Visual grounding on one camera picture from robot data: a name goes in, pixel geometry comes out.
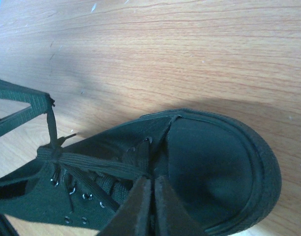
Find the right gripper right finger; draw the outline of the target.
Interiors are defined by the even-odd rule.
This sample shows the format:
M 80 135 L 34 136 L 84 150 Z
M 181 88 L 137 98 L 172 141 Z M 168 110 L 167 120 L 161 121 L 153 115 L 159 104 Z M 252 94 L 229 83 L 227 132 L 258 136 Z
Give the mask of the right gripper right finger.
M 183 207 L 167 178 L 155 180 L 155 235 L 206 236 L 207 233 Z

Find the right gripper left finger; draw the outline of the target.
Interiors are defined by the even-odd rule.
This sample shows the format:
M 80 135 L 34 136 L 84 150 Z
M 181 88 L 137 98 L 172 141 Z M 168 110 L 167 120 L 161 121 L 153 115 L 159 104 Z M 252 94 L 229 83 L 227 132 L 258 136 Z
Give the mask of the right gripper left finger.
M 141 177 L 99 236 L 148 236 L 151 180 Z

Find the black canvas shoe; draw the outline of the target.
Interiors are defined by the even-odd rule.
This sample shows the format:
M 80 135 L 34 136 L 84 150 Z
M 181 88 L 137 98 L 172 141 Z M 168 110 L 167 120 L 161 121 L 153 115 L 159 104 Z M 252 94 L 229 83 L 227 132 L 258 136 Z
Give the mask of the black canvas shoe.
M 61 147 L 65 152 L 116 160 L 146 137 L 152 138 L 150 176 L 145 177 L 151 180 L 149 236 L 155 236 L 154 183 L 161 176 L 209 236 L 244 231 L 276 205 L 282 185 L 276 156 L 257 132 L 227 116 L 188 109 L 163 111 Z M 71 195 L 63 182 L 54 186 L 54 171 L 53 164 L 36 156 L 1 177 L 0 213 L 102 231 L 116 212 L 103 208 L 96 197 L 84 199 L 86 189 L 80 184 Z M 114 186 L 124 185 L 126 200 L 137 180 L 120 180 Z

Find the black shoelace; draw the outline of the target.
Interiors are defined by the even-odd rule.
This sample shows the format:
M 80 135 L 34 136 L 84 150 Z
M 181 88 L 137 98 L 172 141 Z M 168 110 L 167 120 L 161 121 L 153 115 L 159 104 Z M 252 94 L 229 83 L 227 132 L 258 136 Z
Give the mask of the black shoelace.
M 77 184 L 86 189 L 84 199 L 96 197 L 103 208 L 116 212 L 125 200 L 127 189 L 123 184 L 115 188 L 115 182 L 135 181 L 149 177 L 149 147 L 152 138 L 146 137 L 137 146 L 131 147 L 120 159 L 107 160 L 79 153 L 65 152 L 61 145 L 66 137 L 57 137 L 55 116 L 47 115 L 50 143 L 37 150 L 37 158 L 55 167 L 51 182 L 54 186 L 65 184 L 68 195 L 73 194 Z

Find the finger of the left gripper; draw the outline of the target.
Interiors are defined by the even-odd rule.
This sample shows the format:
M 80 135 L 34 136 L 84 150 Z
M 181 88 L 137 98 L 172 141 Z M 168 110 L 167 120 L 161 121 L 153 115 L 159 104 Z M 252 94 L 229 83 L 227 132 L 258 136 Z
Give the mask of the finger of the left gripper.
M 30 104 L 36 103 L 41 99 L 41 103 L 54 106 L 54 100 L 46 92 L 19 86 L 0 79 L 0 99 L 26 102 Z
M 29 106 L 0 119 L 0 137 L 33 118 L 45 114 L 49 106 Z

